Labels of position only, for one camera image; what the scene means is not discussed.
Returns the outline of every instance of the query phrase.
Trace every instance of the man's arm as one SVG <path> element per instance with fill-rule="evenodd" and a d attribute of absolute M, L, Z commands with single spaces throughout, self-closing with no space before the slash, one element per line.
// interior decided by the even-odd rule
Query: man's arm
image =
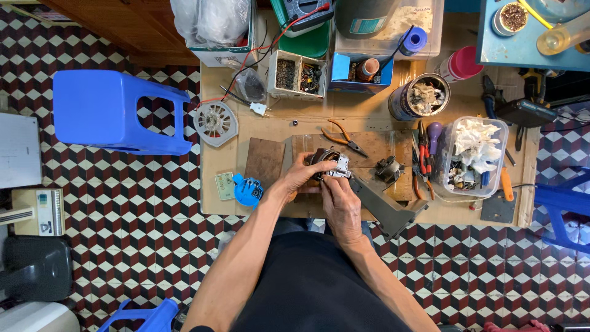
<path fill-rule="evenodd" d="M 430 316 L 381 261 L 360 229 L 360 200 L 348 179 L 324 177 L 322 196 L 327 222 L 360 277 L 412 331 L 438 331 Z"/>
<path fill-rule="evenodd" d="M 304 166 L 308 155 L 299 154 L 287 173 L 264 192 L 256 210 L 211 265 L 181 332 L 195 326 L 208 326 L 215 332 L 230 329 L 256 286 L 279 213 L 298 192 L 319 192 L 317 187 L 302 186 L 314 173 L 336 166 L 333 161 Z"/>

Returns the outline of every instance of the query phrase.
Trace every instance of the white tissue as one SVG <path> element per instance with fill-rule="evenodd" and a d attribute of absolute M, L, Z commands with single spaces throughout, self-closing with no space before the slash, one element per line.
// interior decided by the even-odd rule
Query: white tissue
<path fill-rule="evenodd" d="M 478 173 L 493 171 L 494 162 L 500 158 L 501 150 L 496 148 L 499 139 L 491 136 L 500 130 L 494 125 L 484 125 L 481 121 L 465 119 L 457 125 L 457 139 L 455 140 L 455 155 L 461 157 L 461 162 L 473 167 Z"/>

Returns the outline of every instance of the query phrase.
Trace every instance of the purple screwdriver handle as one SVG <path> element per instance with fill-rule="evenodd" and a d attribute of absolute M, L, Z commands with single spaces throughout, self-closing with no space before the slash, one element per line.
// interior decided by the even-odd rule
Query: purple screwdriver handle
<path fill-rule="evenodd" d="M 426 133 L 428 134 L 428 137 L 430 138 L 428 146 L 430 147 L 430 154 L 431 155 L 434 155 L 437 153 L 438 137 L 441 135 L 442 131 L 443 131 L 443 125 L 440 124 L 440 122 L 433 122 L 433 123 L 429 124 L 428 128 L 426 129 Z"/>

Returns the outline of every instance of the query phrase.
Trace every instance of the metal can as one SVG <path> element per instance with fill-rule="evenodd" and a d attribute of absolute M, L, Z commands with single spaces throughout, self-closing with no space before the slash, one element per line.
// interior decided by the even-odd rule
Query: metal can
<path fill-rule="evenodd" d="M 426 84 L 432 83 L 435 89 L 440 89 L 445 94 L 445 99 L 442 105 L 439 105 L 436 110 L 428 114 L 424 114 L 415 110 L 409 102 L 408 92 L 410 88 L 419 81 L 423 81 Z M 450 97 L 451 89 L 449 88 L 447 81 L 442 76 L 435 73 L 424 73 L 413 79 L 411 82 L 408 82 L 405 85 L 395 89 L 395 91 L 391 93 L 388 101 L 389 112 L 399 121 L 413 121 L 425 116 L 439 114 L 447 106 Z"/>

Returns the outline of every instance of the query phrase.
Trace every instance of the yellow hose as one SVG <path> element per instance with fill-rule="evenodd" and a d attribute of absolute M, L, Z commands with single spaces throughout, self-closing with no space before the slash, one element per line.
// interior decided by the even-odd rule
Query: yellow hose
<path fill-rule="evenodd" d="M 528 10 L 529 13 L 539 22 L 541 22 L 541 24 L 543 24 L 547 29 L 553 28 L 553 26 L 547 23 L 547 21 L 545 21 L 541 16 L 539 16 L 539 14 L 537 14 L 537 12 L 531 6 L 529 6 L 529 4 L 527 4 L 525 0 L 518 0 L 518 2 L 525 6 L 526 10 Z"/>

